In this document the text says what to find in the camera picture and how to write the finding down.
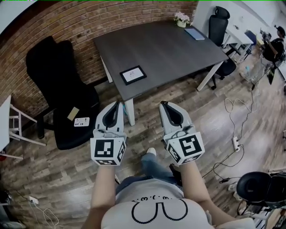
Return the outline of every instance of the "brick wall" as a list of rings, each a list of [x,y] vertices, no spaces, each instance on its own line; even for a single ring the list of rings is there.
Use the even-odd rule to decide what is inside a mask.
[[[56,42],[72,42],[78,73],[89,84],[105,77],[92,38],[127,26],[172,20],[177,11],[193,20],[197,4],[192,1],[63,1],[48,7],[0,47],[0,104],[11,94],[14,106],[33,117],[48,108],[25,65],[28,50],[45,37],[52,35]]]

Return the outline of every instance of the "white desk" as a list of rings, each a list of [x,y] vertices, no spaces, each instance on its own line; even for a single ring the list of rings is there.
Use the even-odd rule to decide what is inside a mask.
[[[223,42],[223,48],[225,48],[225,46],[228,44],[230,37],[233,37],[235,40],[237,40],[237,42],[238,42],[236,45],[237,49],[242,44],[246,45],[246,48],[244,49],[243,53],[240,55],[240,58],[238,59],[238,63],[239,63],[240,60],[244,57],[247,49],[249,49],[250,46],[253,44],[253,41],[251,39],[249,39],[249,37],[246,36],[241,29],[237,30],[233,25],[227,26],[226,33],[227,33],[227,37],[226,37],[225,41]]]
[[[13,109],[18,113],[18,115],[10,116],[10,108]],[[38,145],[46,146],[46,144],[37,142],[22,136],[22,128],[21,128],[21,116],[25,116],[26,118],[37,122],[35,119],[31,118],[30,116],[26,115],[25,113],[21,112],[17,108],[15,108],[11,104],[11,95],[4,101],[4,103],[0,106],[0,152],[9,144],[10,138],[16,140],[25,140],[31,143],[35,143]],[[18,127],[15,127],[14,123],[15,120],[18,119]],[[13,121],[13,127],[9,128],[10,120]],[[23,159],[23,157],[17,157],[13,155],[3,154],[0,153],[1,156],[5,157],[13,157],[18,159]]]

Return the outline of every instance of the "wooden floor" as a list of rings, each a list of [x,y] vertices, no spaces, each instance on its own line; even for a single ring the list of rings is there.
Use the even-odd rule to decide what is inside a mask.
[[[251,62],[252,57],[249,56],[246,63]],[[195,80],[185,77],[134,99],[136,124],[131,127],[125,117],[125,132],[129,139],[123,162],[117,168],[120,180],[129,175],[140,174],[140,158],[149,147],[156,148],[160,163],[168,166],[172,162],[161,143],[164,133],[159,117],[159,103],[162,100],[174,102],[186,109],[196,129],[201,132],[206,152],[197,160],[197,164],[202,175],[207,174],[215,162],[233,152],[231,140],[234,126],[225,110],[224,100],[229,98],[233,101],[239,98],[250,107],[251,85],[239,76],[238,71],[223,81],[218,80],[215,91],[205,86],[198,92],[196,88],[201,81],[202,76]],[[218,167],[216,172],[222,177],[240,177],[250,171],[267,171],[269,168],[286,166],[282,140],[282,131],[286,128],[283,85],[279,74],[276,74],[271,86],[266,77],[259,82],[257,111],[248,116],[240,141],[244,144],[245,155],[233,168]],[[259,93],[258,88],[255,88],[254,95]],[[114,84],[103,83],[96,89],[102,108],[121,99]],[[232,118],[236,123],[236,136],[240,136],[241,124],[246,119],[247,112],[241,103],[235,105]],[[37,138],[35,133],[26,134]],[[15,191],[17,190],[25,198],[29,195],[38,198],[41,209],[51,209],[60,220],[57,228],[80,228],[88,214],[91,188],[97,172],[97,166],[90,159],[89,143],[72,150],[59,151],[52,131],[46,132],[42,142],[46,142],[47,146],[13,141],[8,153],[24,155],[24,160],[7,158],[0,163],[1,182],[14,198],[9,209],[29,228],[39,228],[27,200],[19,196]],[[241,155],[242,150],[233,154],[225,163],[233,165]],[[214,202],[235,216],[238,202],[227,192],[227,185],[237,179],[224,184],[219,184],[219,180],[213,172],[205,177]],[[35,208],[34,210],[39,223],[43,224],[42,227],[48,228],[42,213]]]

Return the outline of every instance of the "office chair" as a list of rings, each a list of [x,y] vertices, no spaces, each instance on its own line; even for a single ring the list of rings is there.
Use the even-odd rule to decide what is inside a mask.
[[[247,49],[247,51],[245,53],[245,58],[244,58],[244,60],[245,60],[248,57],[248,55],[251,54],[252,47],[257,44],[257,38],[256,38],[256,35],[253,32],[251,32],[250,30],[247,30],[244,34],[246,36],[248,36],[249,39],[252,40],[252,42],[253,42],[253,44],[251,44],[251,46]],[[238,49],[240,49],[240,48],[245,49],[246,45],[241,45]]]
[[[215,15],[210,16],[209,39],[219,47],[223,44],[223,38],[227,29],[229,18],[230,18],[229,12],[220,6],[216,6]],[[225,76],[230,75],[236,69],[236,64],[229,56],[234,51],[240,55],[240,52],[236,49],[234,45],[230,44],[229,46],[231,47],[231,49],[226,53],[228,59],[225,60],[216,71],[216,74],[220,76],[221,80],[223,80]],[[216,89],[216,82],[214,75],[212,76],[212,80],[214,82],[214,86],[212,86],[211,89],[214,90]]]
[[[53,126],[37,122],[38,137],[44,137],[44,128],[53,129],[57,147],[71,149],[87,142],[93,135],[99,113],[99,98],[96,90],[80,80],[70,41],[56,43],[49,36],[26,56],[27,73],[41,90],[49,107],[53,109]],[[79,109],[75,118],[89,117],[89,126],[74,127],[67,117],[71,110]]]
[[[247,173],[239,179],[236,191],[248,205],[281,208],[286,206],[286,173]]]

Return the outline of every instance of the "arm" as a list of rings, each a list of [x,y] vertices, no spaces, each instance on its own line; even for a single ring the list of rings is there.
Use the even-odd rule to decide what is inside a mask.
[[[236,220],[218,208],[210,199],[206,185],[194,161],[180,166],[184,197],[197,202],[205,211],[209,211],[215,225]]]
[[[91,208],[82,229],[100,229],[104,214],[115,205],[115,167],[100,166],[93,186]]]

